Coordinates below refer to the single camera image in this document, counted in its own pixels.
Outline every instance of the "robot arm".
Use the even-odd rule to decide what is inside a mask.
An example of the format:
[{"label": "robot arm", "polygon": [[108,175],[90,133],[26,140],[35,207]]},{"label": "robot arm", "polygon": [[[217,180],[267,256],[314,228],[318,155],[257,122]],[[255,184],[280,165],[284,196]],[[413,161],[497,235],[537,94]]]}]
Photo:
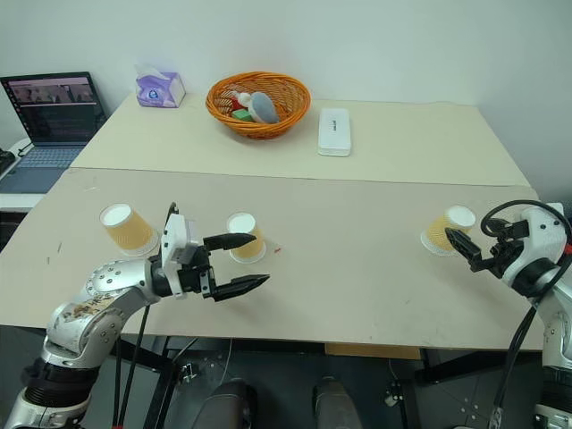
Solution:
[{"label": "robot arm", "polygon": [[489,270],[527,297],[543,320],[544,386],[534,429],[572,429],[572,272],[566,271],[572,255],[562,257],[572,234],[562,213],[561,204],[551,204],[527,208],[515,223],[484,219],[483,231],[498,241],[485,260],[466,234],[446,230],[472,271]]},{"label": "robot arm", "polygon": [[80,294],[54,311],[41,357],[25,370],[26,388],[4,429],[79,427],[99,367],[127,320],[162,297],[182,299],[192,291],[219,301],[258,287],[270,276],[247,275],[216,285],[209,263],[212,250],[237,248],[255,239],[248,234],[223,234],[205,238],[201,245],[193,223],[175,207],[165,225],[159,255],[98,267]]}]

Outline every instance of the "green block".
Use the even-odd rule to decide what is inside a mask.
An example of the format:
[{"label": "green block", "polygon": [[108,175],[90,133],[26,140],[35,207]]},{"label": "green block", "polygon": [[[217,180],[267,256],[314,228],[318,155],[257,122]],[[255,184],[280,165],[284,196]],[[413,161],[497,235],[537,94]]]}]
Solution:
[{"label": "green block", "polygon": [[238,119],[239,121],[254,122],[247,109],[235,110],[232,112],[232,117],[234,119]]}]

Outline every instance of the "upside-down paper cup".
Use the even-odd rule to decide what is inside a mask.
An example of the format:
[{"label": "upside-down paper cup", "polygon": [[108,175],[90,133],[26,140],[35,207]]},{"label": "upside-down paper cup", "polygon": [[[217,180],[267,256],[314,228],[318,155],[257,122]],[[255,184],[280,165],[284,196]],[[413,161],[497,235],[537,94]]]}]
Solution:
[{"label": "upside-down paper cup", "polygon": [[467,233],[473,228],[475,221],[475,214],[467,207],[449,207],[443,216],[433,221],[431,226],[421,233],[421,242],[429,251],[440,257],[457,255],[457,251],[447,239],[445,228]]},{"label": "upside-down paper cup", "polygon": [[250,213],[235,213],[226,222],[228,232],[242,232],[257,237],[239,248],[231,250],[231,257],[241,264],[253,264],[262,259],[266,253],[266,244],[257,220]]},{"label": "upside-down paper cup", "polygon": [[128,204],[105,208],[99,220],[115,244],[130,257],[145,255],[159,241],[157,232]]}]

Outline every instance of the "tissue box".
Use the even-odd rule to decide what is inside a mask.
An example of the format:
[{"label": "tissue box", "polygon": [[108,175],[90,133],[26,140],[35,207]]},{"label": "tissue box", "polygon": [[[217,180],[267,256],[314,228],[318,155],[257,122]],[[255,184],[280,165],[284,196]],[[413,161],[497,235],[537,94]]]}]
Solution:
[{"label": "tissue box", "polygon": [[137,78],[137,100],[147,107],[179,107],[185,97],[179,73],[163,72]]}]

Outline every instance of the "white table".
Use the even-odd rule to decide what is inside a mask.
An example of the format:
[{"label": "white table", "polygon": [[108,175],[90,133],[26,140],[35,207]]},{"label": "white table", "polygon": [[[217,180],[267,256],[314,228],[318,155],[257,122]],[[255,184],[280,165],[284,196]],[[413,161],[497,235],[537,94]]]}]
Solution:
[{"label": "white table", "polygon": [[[536,198],[474,107],[314,102],[280,139],[235,138],[203,99],[149,109],[129,97],[72,168],[27,216],[0,255],[0,324],[43,326],[96,266],[120,256],[98,215],[132,204],[155,228],[176,201],[201,235],[246,210],[268,254],[239,265],[223,252],[219,282],[269,273],[267,284],[223,303],[164,299],[148,332],[445,348],[504,349],[527,303],[460,257],[428,253],[419,233],[453,204],[482,216]],[[351,111],[349,158],[316,153],[321,106]],[[475,241],[488,251],[482,234]],[[29,295],[42,288],[41,300]],[[138,329],[138,318],[125,332]],[[536,321],[524,347],[542,346]]]}]

